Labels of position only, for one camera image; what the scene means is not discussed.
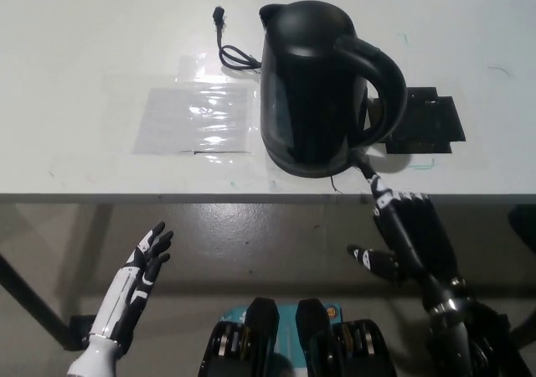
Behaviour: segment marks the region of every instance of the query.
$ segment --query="kettle handle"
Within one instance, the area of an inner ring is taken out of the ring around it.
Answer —
[[[408,90],[398,65],[380,49],[350,35],[340,36],[335,52],[348,59],[358,74],[378,91],[384,112],[374,128],[367,130],[357,147],[366,147],[386,138],[404,115]]]

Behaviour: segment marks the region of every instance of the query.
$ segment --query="kettle lid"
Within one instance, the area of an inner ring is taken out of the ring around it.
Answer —
[[[344,34],[355,36],[350,17],[332,4],[317,1],[281,6],[266,24],[266,38],[276,54],[325,57]]]

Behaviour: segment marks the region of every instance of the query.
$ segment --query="black electric kettle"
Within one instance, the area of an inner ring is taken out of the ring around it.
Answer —
[[[356,36],[350,17],[332,4],[264,6],[260,129],[283,170],[322,178],[350,166],[349,153],[387,137],[402,117],[407,90],[394,61]],[[383,114],[364,130],[367,80]]]

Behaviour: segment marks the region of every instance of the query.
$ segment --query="kettle spout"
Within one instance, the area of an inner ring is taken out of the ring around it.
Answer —
[[[260,21],[262,21],[262,26],[266,29],[268,26],[268,23],[270,22],[271,18],[274,16],[275,13],[277,13],[279,10],[281,10],[283,7],[285,7],[285,4],[268,4],[267,6],[264,6],[259,10],[260,15]]]

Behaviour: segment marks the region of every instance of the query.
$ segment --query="white robotic hand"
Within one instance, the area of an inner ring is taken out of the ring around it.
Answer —
[[[116,273],[90,331],[90,344],[71,365],[67,377],[115,377],[116,361],[130,348],[134,328],[142,315],[158,272],[169,253],[173,232],[158,237],[160,222],[137,244]]]

